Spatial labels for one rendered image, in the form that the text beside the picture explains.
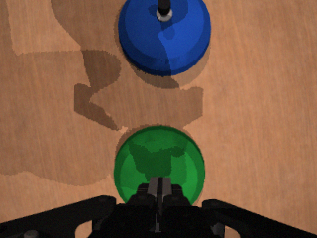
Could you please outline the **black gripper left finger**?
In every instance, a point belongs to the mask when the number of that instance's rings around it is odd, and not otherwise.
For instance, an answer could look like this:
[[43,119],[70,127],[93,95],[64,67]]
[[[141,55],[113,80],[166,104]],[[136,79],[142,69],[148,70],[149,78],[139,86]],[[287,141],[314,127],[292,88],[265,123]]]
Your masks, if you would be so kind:
[[144,230],[159,232],[159,187],[160,177],[151,177],[127,203],[100,195],[2,222],[0,238],[75,238],[76,228],[91,220],[87,238],[141,238]]

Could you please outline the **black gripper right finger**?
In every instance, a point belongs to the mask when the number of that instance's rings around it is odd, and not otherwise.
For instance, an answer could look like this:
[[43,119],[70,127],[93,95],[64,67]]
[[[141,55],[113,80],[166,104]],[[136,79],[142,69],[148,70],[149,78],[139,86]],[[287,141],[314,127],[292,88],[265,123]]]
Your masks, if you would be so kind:
[[179,184],[160,177],[158,232],[171,231],[172,238],[224,238],[225,226],[240,238],[317,238],[222,200],[207,199],[201,207],[192,206]]

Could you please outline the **green dome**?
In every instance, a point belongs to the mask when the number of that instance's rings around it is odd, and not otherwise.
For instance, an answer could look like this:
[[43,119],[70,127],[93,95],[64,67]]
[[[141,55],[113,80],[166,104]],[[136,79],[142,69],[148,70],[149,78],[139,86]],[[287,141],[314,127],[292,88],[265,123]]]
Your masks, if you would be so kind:
[[171,184],[182,186],[192,205],[205,180],[205,163],[196,143],[173,127],[151,126],[131,135],[115,159],[114,183],[127,203],[141,183],[151,177],[171,177]]

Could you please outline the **blue bell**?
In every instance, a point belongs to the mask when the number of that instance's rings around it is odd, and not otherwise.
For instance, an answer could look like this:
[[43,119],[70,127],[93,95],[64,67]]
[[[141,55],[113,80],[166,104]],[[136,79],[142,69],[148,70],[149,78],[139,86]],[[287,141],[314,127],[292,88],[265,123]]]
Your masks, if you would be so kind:
[[118,22],[123,53],[138,69],[170,76],[204,56],[211,21],[203,0],[127,0]]

